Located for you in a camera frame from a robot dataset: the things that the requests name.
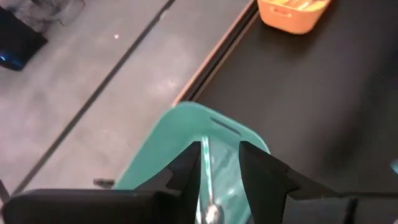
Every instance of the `spoon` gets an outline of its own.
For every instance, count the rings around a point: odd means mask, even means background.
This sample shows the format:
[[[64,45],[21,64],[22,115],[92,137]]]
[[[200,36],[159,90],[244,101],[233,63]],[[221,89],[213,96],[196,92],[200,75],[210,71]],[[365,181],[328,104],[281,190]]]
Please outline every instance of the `spoon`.
[[[205,216],[202,217],[206,224],[222,224],[223,209],[214,203],[213,178],[211,176],[211,156],[210,143],[208,136],[203,136],[201,139],[203,157],[205,159],[205,172],[207,176],[207,186],[209,190],[209,205]]]

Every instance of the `black table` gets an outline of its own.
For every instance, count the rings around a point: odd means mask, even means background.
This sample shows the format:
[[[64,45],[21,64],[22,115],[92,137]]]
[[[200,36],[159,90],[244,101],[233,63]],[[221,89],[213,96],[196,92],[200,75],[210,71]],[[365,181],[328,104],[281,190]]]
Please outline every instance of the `black table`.
[[[247,26],[191,98],[334,190],[398,192],[398,1],[333,0],[306,35]]]

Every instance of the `gray concrete floor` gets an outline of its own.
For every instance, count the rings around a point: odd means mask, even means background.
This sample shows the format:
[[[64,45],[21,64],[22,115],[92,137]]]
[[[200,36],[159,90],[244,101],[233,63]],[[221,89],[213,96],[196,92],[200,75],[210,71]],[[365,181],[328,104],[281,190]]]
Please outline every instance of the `gray concrete floor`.
[[[117,178],[248,1],[176,0],[27,189]],[[165,4],[86,2],[23,72],[0,71],[0,179],[10,191]]]
[[[49,43],[22,72],[0,70],[0,179],[9,191],[50,147],[166,0],[86,3],[71,24],[49,30]],[[90,148],[84,143],[80,147]],[[75,159],[65,157],[63,163],[74,166]]]
[[[28,189],[117,178],[247,3],[177,0]]]

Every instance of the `blue light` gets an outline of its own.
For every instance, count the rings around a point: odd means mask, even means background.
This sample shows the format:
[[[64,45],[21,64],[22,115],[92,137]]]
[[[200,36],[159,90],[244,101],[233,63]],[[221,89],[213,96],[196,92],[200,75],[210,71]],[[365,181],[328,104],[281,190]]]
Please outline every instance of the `blue light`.
[[[398,159],[391,163],[391,168],[398,174]]]

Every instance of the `teal plastic bin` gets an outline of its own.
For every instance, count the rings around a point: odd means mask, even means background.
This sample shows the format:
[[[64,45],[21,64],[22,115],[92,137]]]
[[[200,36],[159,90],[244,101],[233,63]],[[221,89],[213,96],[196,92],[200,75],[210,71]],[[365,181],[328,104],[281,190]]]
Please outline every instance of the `teal plastic bin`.
[[[121,176],[115,189],[135,189],[162,170],[193,141],[208,139],[210,159],[202,148],[200,205],[209,204],[206,161],[211,164],[213,201],[223,210],[225,223],[246,223],[250,208],[244,193],[239,168],[239,142],[269,153],[264,141],[253,131],[209,108],[184,102],[171,108],[156,124],[145,143]]]

